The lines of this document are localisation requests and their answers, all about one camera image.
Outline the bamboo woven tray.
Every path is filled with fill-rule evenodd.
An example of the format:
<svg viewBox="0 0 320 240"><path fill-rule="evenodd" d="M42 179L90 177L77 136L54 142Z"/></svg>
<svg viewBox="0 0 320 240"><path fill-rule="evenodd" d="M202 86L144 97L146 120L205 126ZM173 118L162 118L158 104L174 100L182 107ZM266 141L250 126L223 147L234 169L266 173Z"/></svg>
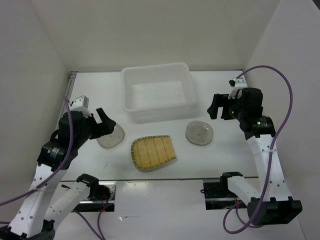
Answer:
<svg viewBox="0 0 320 240"><path fill-rule="evenodd" d="M144 136L134 140L130 154L140 172L153 172L177 160L170 135Z"/></svg>

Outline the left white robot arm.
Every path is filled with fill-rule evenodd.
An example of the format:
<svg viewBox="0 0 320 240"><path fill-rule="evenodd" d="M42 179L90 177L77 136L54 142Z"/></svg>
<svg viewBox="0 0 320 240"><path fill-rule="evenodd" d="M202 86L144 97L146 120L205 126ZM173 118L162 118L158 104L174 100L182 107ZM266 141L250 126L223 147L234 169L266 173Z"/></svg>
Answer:
<svg viewBox="0 0 320 240"><path fill-rule="evenodd" d="M0 228L2 240L52 240L59 225L82 200L99 196L98 178L83 173L60 199L51 202L80 147L87 140L114 131L116 122L102 108L96 112L100 122L92 113L85 115L83 110L69 110L59 120L58 129L41 148L30 187L32 194L24 199L14 219Z"/></svg>

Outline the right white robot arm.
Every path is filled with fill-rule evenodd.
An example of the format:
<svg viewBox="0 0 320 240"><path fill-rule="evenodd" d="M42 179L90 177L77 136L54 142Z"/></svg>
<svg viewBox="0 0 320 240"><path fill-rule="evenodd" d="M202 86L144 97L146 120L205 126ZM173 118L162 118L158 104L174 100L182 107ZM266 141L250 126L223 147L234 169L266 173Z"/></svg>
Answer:
<svg viewBox="0 0 320 240"><path fill-rule="evenodd" d="M286 184L276 147L280 131L275 130L270 117L262 115L262 102L260 89L245 87L231 94L214 94L207 109L212 120L217 118L219 108L223 120L238 120L260 180L260 190L256 190L240 172L224 172L220 177L220 193L225 197L235 194L240 202L232 208L237 210L241 204L246 205L249 218L243 227L229 231L230 234L246 228L285 225L303 210L301 201L293 199Z"/></svg>

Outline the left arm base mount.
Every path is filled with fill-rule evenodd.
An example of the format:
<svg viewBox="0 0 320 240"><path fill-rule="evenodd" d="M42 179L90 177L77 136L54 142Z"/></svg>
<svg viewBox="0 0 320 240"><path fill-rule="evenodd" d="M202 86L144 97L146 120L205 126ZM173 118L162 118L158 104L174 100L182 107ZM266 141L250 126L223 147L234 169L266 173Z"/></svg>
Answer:
<svg viewBox="0 0 320 240"><path fill-rule="evenodd" d="M114 181L101 181L95 197L85 198L74 208L74 211L98 213L106 207L104 212L113 212L115 210L116 186Z"/></svg>

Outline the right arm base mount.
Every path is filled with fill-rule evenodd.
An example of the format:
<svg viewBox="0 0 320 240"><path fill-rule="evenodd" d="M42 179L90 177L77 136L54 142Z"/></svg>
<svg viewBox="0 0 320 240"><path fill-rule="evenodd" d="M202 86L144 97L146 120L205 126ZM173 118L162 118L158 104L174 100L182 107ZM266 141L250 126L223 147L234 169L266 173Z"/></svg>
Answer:
<svg viewBox="0 0 320 240"><path fill-rule="evenodd" d="M204 195L206 210L228 210L241 201L234 193L225 192L219 179L203 180L200 192Z"/></svg>

